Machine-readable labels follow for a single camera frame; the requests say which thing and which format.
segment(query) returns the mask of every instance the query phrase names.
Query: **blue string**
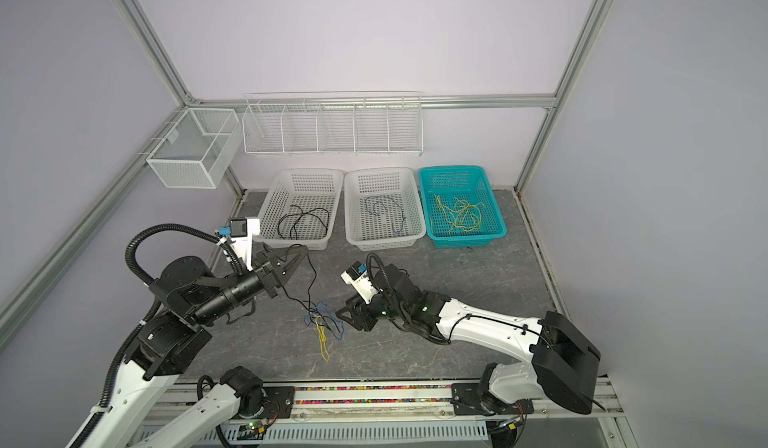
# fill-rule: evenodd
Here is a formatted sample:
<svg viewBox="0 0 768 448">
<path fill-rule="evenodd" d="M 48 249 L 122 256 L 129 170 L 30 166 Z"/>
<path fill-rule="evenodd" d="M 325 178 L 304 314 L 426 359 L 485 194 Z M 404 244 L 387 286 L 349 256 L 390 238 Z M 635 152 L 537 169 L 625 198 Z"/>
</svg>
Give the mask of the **blue string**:
<svg viewBox="0 0 768 448">
<path fill-rule="evenodd" d="M 374 202 L 374 203 L 373 203 L 373 204 L 370 206 L 370 208 L 369 208 L 369 206 L 368 206 L 368 201 L 369 201 L 371 198 L 372 198 L 372 199 L 374 199 L 374 200 L 376 200 L 376 201 L 375 201 L 375 202 Z M 379 198 L 385 198 L 385 199 L 388 199 L 390 202 L 394 203 L 394 204 L 395 204 L 395 206 L 397 206 L 398 208 L 400 208 L 400 216 L 401 216 L 401 218 L 400 218 L 400 221 L 401 221 L 401 223 L 400 223 L 400 229 L 399 229 L 399 230 L 397 230 L 397 231 L 395 231 L 395 223 L 394 223 L 394 222 L 390 222 L 390 228 L 392 229 L 392 232 L 393 232 L 394 234 L 401 234 L 401 233 L 402 233 L 402 231 L 403 231 L 403 229 L 405 229 L 405 227 L 406 227 L 406 211 L 402 209 L 402 206 L 401 206 L 401 205 L 400 205 L 398 202 L 396 202 L 394 198 L 392 198 L 391 196 L 387 196 L 386 194 L 380 194 L 380 195 L 378 195 L 378 196 L 369 196 L 368 198 L 366 198 L 366 199 L 363 201 L 363 205 L 365 205 L 365 207 L 366 207 L 366 210 L 367 210 L 367 211 L 368 211 L 370 214 L 372 214 L 373 216 L 379 216 L 379 217 L 380 217 L 380 216 L 381 216 L 383 213 L 379 213 L 379 212 L 377 212 L 377 211 L 376 211 L 376 205 L 377 205 L 377 204 L 380 204 L 380 205 L 381 205 L 381 206 L 384 208 L 384 212 L 386 212 L 386 211 L 387 211 L 387 206 L 386 206 L 386 204 L 385 204 L 384 202 L 382 202 L 381 200 L 379 200 Z"/>
<path fill-rule="evenodd" d="M 333 329 L 329 325 L 326 325 L 322 321 L 320 321 L 319 323 L 320 323 L 321 327 L 328 328 L 328 331 L 331 332 L 331 334 L 333 335 L 334 338 L 336 338 L 339 341 L 344 341 L 344 322 L 334 318 L 333 315 L 331 313 L 329 313 L 328 310 L 326 310 L 325 308 L 322 308 L 321 305 L 323 307 L 327 307 L 328 306 L 328 304 L 325 301 L 321 301 L 318 304 L 316 304 L 314 308 L 311 308 L 310 311 L 315 312 L 315 314 L 321 314 L 320 311 L 323 311 L 323 312 L 325 312 L 325 316 L 327 316 L 328 318 L 330 318 L 333 321 L 337 322 L 341 326 L 341 331 L 340 331 L 340 335 L 339 336 L 336 336 L 336 332 L 334 332 Z M 304 325 L 305 326 L 309 327 L 314 322 L 315 322 L 315 318 L 311 314 L 308 314 L 308 315 L 306 315 L 304 317 Z"/>
</svg>

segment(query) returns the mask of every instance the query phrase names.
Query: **teal plastic basket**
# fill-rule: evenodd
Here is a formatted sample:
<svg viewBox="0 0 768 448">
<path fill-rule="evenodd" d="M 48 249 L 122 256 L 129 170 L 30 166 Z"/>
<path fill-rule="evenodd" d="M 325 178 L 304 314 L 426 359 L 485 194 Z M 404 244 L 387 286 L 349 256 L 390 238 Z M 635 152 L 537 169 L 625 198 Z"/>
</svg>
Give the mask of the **teal plastic basket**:
<svg viewBox="0 0 768 448">
<path fill-rule="evenodd" d="M 479 166 L 433 166 L 418 172 L 421 185 L 422 206 L 427 224 L 427 234 L 437 248 L 461 246 L 485 246 L 507 233 L 502 212 L 496 197 Z M 462 232 L 452 227 L 451 217 L 438 208 L 437 196 L 444 205 L 453 207 L 456 199 L 470 204 L 480 204 L 480 229 Z"/>
</svg>

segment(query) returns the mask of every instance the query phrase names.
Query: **yellow rope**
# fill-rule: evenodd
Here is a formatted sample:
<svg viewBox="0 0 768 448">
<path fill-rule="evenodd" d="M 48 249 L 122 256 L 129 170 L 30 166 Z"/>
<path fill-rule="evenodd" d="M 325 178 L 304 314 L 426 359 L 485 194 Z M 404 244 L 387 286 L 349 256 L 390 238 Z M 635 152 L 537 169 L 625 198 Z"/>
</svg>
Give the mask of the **yellow rope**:
<svg viewBox="0 0 768 448">
<path fill-rule="evenodd" d="M 438 194 L 435 195 L 435 198 L 438 210 L 444 213 L 447 223 L 451 226 L 451 229 L 448 230 L 449 233 L 455 229 L 463 232 L 474 232 L 482 226 L 482 212 L 478 207 L 483 206 L 485 208 L 485 203 L 470 204 L 467 200 L 455 196 L 453 198 L 456 201 L 453 203 L 453 208 L 450 208 L 442 203 Z M 469 217 L 469 223 L 472 224 L 466 224 L 467 217 Z"/>
<path fill-rule="evenodd" d="M 326 331 L 320 326 L 319 319 L 319 316 L 315 316 L 315 326 L 317 327 L 318 338 L 320 338 L 320 354 L 326 363 L 330 363 L 331 355 L 328 353 L 328 347 L 326 346 Z"/>
</svg>

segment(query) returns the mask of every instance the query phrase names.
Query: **basket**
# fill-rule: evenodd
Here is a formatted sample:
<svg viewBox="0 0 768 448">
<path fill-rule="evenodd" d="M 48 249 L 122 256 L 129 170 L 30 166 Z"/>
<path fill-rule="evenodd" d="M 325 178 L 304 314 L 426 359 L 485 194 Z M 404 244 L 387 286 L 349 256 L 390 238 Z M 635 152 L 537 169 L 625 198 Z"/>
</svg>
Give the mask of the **basket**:
<svg viewBox="0 0 768 448">
<path fill-rule="evenodd" d="M 187 108 L 147 156 L 168 188 L 216 188 L 243 141 L 233 109 Z"/>
<path fill-rule="evenodd" d="M 361 251 L 412 246 L 426 233 L 410 168 L 375 168 L 344 178 L 346 240 Z"/>
<path fill-rule="evenodd" d="M 343 181 L 344 174 L 337 170 L 290 169 L 277 173 L 259 210 L 261 233 L 254 241 L 272 248 L 303 244 L 310 250 L 325 250 Z"/>
<path fill-rule="evenodd" d="M 435 166 L 418 172 L 427 233 L 437 248 L 485 246 L 507 233 L 496 197 L 479 166 Z M 453 226 L 450 213 L 441 211 L 440 203 L 455 207 L 456 200 L 478 205 L 479 229 L 464 232 Z"/>
<path fill-rule="evenodd" d="M 421 155 L 418 97 L 333 103 L 282 102 L 246 96 L 245 152 L 274 155 Z"/>
</svg>

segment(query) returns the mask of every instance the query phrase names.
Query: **white wire basket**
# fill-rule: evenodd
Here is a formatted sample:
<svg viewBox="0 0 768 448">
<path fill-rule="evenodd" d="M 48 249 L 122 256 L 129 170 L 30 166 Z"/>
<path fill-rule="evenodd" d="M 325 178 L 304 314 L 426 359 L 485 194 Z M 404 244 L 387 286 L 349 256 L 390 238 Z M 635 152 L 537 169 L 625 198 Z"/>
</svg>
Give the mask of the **white wire basket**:
<svg viewBox="0 0 768 448">
<path fill-rule="evenodd" d="M 322 102 L 246 96 L 245 152 L 255 156 L 421 155 L 419 97 Z"/>
<path fill-rule="evenodd" d="M 256 242 L 271 248 L 303 244 L 325 250 L 339 207 L 344 174 L 337 170 L 290 169 L 277 173 L 259 210 Z"/>
<path fill-rule="evenodd" d="M 168 188 L 216 188 L 242 142 L 233 109 L 187 108 L 147 156 Z"/>
<path fill-rule="evenodd" d="M 346 240 L 361 251 L 412 246 L 426 233 L 410 168 L 374 168 L 344 177 Z"/>
</svg>

